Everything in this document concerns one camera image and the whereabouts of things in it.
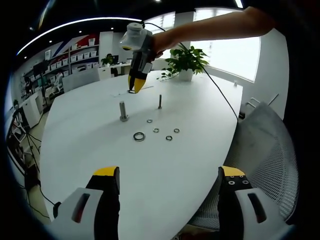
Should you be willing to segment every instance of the metal ring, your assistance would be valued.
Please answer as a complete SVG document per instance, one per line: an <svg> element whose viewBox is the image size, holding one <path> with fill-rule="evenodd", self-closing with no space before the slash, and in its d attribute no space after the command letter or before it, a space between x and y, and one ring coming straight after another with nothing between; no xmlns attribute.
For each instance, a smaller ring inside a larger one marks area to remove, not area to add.
<svg viewBox="0 0 320 240"><path fill-rule="evenodd" d="M142 142L143 140L145 140L145 138L146 138L146 135L141 131L138 131L133 135L133 139L136 140L137 142Z"/></svg>

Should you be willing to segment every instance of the ceiling light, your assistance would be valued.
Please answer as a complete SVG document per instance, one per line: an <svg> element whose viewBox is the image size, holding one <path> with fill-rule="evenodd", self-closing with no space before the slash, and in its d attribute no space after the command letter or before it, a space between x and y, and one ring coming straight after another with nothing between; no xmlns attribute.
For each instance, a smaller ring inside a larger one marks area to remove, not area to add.
<svg viewBox="0 0 320 240"><path fill-rule="evenodd" d="M241 0L235 0L235 3L236 3L236 6L237 6L238 8L241 8L241 9L244 8L244 6L242 6Z"/></svg>
<svg viewBox="0 0 320 240"><path fill-rule="evenodd" d="M76 24L76 23L81 23L81 22L86 22L86 21L93 21L93 20L128 20L128 21L135 21L135 22L141 22L141 19L136 19L136 18L129 18L129 17L115 17L115 16L107 16L107 17L93 17L93 18L86 18L86 19L81 19L77 21L71 21L65 24L62 24L60 26L56 26L48 31L45 31L44 33L41 33L39 36L35 37L32 39L30 42L28 42L26 45L21 48L16 55L21 53L26 47L28 47L30 44L32 44L34 41L38 40L39 38L43 37L44 35L51 33L54 30L57 30L59 28L71 25L71 24Z"/></svg>

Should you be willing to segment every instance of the gray chair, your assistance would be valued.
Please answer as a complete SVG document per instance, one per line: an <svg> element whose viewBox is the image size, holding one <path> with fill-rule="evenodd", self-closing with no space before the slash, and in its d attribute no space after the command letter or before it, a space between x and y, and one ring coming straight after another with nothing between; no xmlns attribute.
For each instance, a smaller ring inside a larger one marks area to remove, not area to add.
<svg viewBox="0 0 320 240"><path fill-rule="evenodd" d="M284 220L292 215L299 192L295 150L284 123L267 104L260 103L237 125L224 165L245 172L252 187L278 205ZM218 191L215 181L188 224L219 230Z"/></svg>

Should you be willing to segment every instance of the floor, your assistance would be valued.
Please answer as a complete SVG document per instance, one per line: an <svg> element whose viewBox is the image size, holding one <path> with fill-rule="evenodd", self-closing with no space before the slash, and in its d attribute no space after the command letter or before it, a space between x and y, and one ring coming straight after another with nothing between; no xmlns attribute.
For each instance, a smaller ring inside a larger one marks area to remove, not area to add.
<svg viewBox="0 0 320 240"><path fill-rule="evenodd" d="M48 118L48 114L49 112L45 113L42 115L42 118L40 120L40 122L34 126L31 131L29 132L32 136L34 136L35 138L41 140L43 133L44 133L44 129L45 129L45 125L46 125L46 121ZM33 146L32 151L36 160L36 163L38 164L38 166L40 166L41 162L40 162L40 154L38 153L38 150L40 150L41 152L41 142L34 140L33 142L30 140L30 144L31 146ZM24 149L29 149L29 143L28 143L28 139L25 138L22 142L21 145ZM27 155L26 156L26 163L28 165L32 165L35 164L34 159L31 155ZM34 216L43 224L47 225L51 223L51 220L47 217L48 212L47 212L47 208L45 206L45 201L47 201L46 199L44 199L44 197L42 196L41 192L40 192L40 187L37 185L35 187L33 187L29 193L28 193L28 198L29 198L29 204L36 210L31 209L31 211L33 212ZM208 230L206 229L202 229L202 228L198 228L198 227L194 227L191 225L186 225L181 231L180 233L189 233L192 235L198 234L198 233L203 233L203 232L208 232Z"/></svg>

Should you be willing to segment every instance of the green plant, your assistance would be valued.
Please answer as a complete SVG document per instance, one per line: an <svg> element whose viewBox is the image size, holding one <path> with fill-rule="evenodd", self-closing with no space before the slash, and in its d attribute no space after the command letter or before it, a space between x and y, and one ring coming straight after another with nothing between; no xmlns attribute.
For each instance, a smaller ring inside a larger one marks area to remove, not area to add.
<svg viewBox="0 0 320 240"><path fill-rule="evenodd" d="M171 49L171 55L173 58L167 58L165 61L168 63L168 68L161 69L166 71L161 73L163 80L170 79L177 76L182 70L192 69L194 74L201 74L203 72L203 65L209 63L203 60L204 56L207 56L202 49L196 49L193 46L190 49L179 46L178 49Z"/></svg>
<svg viewBox="0 0 320 240"><path fill-rule="evenodd" d="M105 58L101 59L102 64L107 65L107 64L112 64L114 61L112 56L105 56Z"/></svg>

